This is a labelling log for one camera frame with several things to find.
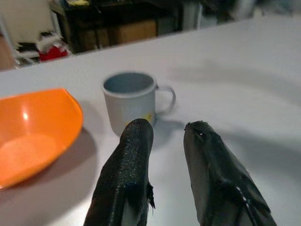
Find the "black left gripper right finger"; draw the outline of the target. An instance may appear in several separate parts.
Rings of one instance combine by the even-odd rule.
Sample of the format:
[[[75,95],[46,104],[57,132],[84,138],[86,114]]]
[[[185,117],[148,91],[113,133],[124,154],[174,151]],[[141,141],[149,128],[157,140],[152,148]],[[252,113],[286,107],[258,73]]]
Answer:
[[[205,121],[185,126],[184,152],[201,226],[274,226],[249,172]]]

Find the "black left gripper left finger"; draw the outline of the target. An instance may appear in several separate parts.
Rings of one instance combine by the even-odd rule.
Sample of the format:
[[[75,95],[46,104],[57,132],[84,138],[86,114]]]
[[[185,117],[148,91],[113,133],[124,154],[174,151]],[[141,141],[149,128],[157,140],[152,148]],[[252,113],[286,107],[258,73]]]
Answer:
[[[148,177],[152,144],[153,128],[146,119],[128,123],[102,167],[84,225],[147,225],[149,207],[155,208]]]

